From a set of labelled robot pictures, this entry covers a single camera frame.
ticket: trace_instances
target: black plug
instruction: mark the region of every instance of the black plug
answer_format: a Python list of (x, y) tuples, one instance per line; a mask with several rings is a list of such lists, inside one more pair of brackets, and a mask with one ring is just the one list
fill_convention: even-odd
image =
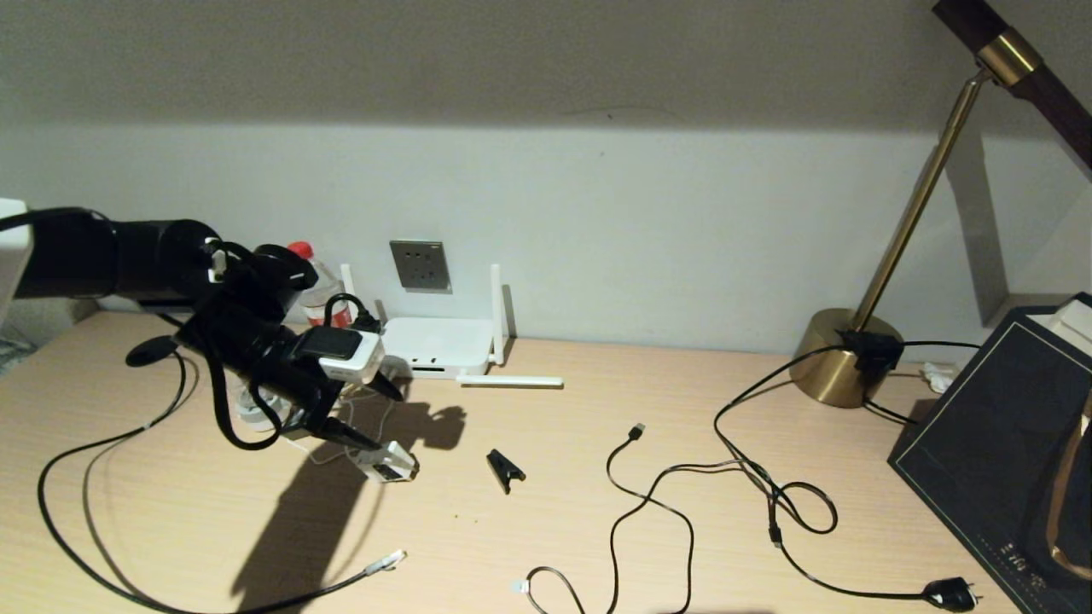
[(356, 315), (356, 319), (353, 320), (353, 323), (349, 324), (348, 328), (360, 332), (372, 332), (379, 334), (383, 331), (383, 323), (369, 314), (367, 309), (359, 309), (359, 312)]
[(963, 578), (946, 578), (925, 585), (922, 597), (933, 605), (948, 612), (970, 612), (978, 604), (971, 592), (971, 585)]
[(842, 343), (856, 354), (855, 367), (869, 377), (880, 377), (899, 366), (903, 344), (898, 338), (876, 332), (840, 330)]

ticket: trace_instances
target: red bottle cap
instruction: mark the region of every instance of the red bottle cap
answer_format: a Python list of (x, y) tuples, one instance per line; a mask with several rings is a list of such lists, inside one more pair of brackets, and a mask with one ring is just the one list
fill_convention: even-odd
[(311, 244), (307, 241), (290, 243), (288, 244), (288, 249), (304, 260), (314, 258), (314, 250), (311, 249)]

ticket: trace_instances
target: wooden desk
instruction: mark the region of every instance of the wooden desk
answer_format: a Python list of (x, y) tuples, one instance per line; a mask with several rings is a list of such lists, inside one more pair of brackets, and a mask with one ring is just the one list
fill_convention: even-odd
[[(164, 409), (177, 387), (177, 365), (130, 369), (122, 358), (138, 342), (168, 330), (146, 316), (100, 314), (0, 379), (0, 611), (146, 612), (98, 587), (63, 556), (41, 523), (34, 488), (56, 453), (143, 424)], [(565, 390), (414, 382), (411, 402), (395, 409), (384, 438), (412, 445), (420, 474), (387, 486), (366, 484), (344, 460), (313, 465), (288, 445), (260, 452), (230, 447), (216, 430), (202, 374), (177, 415), (94, 465), (88, 506), (128, 581), (176, 607), (261, 605), (405, 548), (410, 557), (396, 570), (302, 610), (533, 612), (511, 585), (534, 566), (553, 565), (568, 575), (589, 612), (601, 612), (612, 588), (607, 532), (636, 503), (607, 482), (607, 453), (634, 423), (648, 425), (616, 461), (619, 481), (638, 491), (668, 464), (726, 459), (711, 429), (713, 414), (783, 361), (519, 340), (503, 370), (563, 376)], [(915, 378), (892, 377), (878, 400), (907, 412), (933, 397)], [(373, 432), (384, 408), (359, 404), (355, 424)], [(841, 524), (833, 534), (782, 523), (785, 543), (816, 576), (897, 592), (963, 576), (986, 598), (976, 612), (1014, 611), (886, 464), (898, 426), (863, 410), (820, 405), (791, 385), (733, 410), (723, 424), (776, 480), (812, 482), (838, 504)], [(507, 497), (485, 460), (492, 448), (527, 474)], [(92, 457), (59, 465), (48, 496), (73, 546), (109, 574), (81, 503)], [(691, 612), (934, 611), (922, 602), (843, 597), (803, 578), (770, 544), (765, 503), (739, 473), (675, 474), (657, 497), (696, 526)], [(826, 521), (820, 504), (799, 499), (816, 523)], [(686, 539), (682, 522), (655, 508), (619, 529), (618, 612), (679, 607)], [(575, 611), (548, 575), (536, 578), (535, 594), (551, 614)]]

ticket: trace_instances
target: black binder clip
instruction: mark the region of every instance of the black binder clip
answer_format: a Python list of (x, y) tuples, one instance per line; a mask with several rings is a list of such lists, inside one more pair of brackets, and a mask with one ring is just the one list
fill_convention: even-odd
[(505, 489), (506, 495), (512, 492), (510, 483), (513, 477), (520, 481), (527, 479), (527, 474), (523, 473), (520, 468), (515, 467), (515, 463), (505, 458), (505, 454), (498, 452), (496, 449), (486, 454), (485, 458), (489, 461), (492, 472), (497, 474), (497, 480), (500, 482), (500, 487)]

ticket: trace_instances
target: black box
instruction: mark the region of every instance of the black box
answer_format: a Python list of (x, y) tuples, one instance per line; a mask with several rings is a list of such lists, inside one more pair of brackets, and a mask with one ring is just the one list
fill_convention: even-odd
[[(1092, 389), (1092, 358), (1030, 318), (1054, 311), (1010, 311), (888, 462), (1021, 612), (1088, 614), (1092, 582), (1052, 559), (1046, 540), (1055, 476)], [(1090, 432), (1058, 515), (1057, 546), (1082, 567), (1092, 551)]]

